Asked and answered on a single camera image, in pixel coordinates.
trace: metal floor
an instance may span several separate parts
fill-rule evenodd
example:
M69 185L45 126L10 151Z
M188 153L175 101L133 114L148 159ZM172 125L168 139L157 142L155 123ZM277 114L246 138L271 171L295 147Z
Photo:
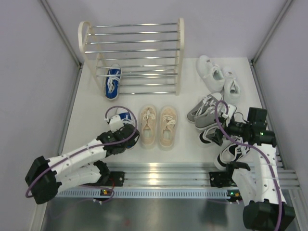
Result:
M41 231L245 231L244 205L205 199L114 199L99 205L55 198L48 204ZM299 231L293 222L288 231Z

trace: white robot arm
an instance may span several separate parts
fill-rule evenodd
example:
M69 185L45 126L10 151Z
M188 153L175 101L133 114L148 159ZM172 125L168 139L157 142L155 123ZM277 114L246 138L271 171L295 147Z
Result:
M124 152L139 138L138 130L131 124L123 124L119 115L110 119L109 126L110 131L76 150L49 159L43 156L35 159L25 178L29 186L26 196L33 196L37 204L42 204L71 187L89 183L103 186L110 171L101 160Z
M294 208L286 205L279 184L276 166L276 138L273 131L266 130L267 110L249 108L247 123L234 120L234 110L221 110L218 121L219 129L207 136L218 145L222 145L222 137L233 143L249 147L249 155L253 156L256 180L253 180L250 167L247 163L230 162L226 166L226 179L229 184L232 179L238 186L244 201L243 219L247 229L259 231L283 231L295 218ZM242 137L243 143L232 139L231 136Z

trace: white wall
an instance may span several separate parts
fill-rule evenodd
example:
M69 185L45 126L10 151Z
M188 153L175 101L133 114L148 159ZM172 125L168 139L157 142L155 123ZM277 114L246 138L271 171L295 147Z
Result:
M257 63L285 163L308 201L308 1L295 0Z
M38 0L0 6L0 230L27 231L33 160L55 155L76 65Z
M93 25L185 21L185 56L253 58L285 0L50 0L76 53L81 21Z

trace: blue sneaker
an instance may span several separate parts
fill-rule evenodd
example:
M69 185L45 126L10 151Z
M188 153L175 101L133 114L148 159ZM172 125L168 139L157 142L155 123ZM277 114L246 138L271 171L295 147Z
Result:
M133 121L131 120L131 116L130 113L125 110L124 108L118 108L116 110L116 114L118 114L123 122L123 124L131 124L133 125Z
M108 75L114 75L106 78L105 82L105 95L109 100L115 100L119 95L119 87L121 80L121 68L119 64L113 64L114 68L108 70Z

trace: tan canvas shoe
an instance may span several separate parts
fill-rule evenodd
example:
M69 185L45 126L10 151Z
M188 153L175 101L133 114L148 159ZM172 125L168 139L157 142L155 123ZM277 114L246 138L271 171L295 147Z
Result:
M165 106L160 114L159 143L168 151L172 149L175 137L177 111L172 106Z
M141 142L147 149L153 148L156 136L156 109L153 105L146 105L140 113Z

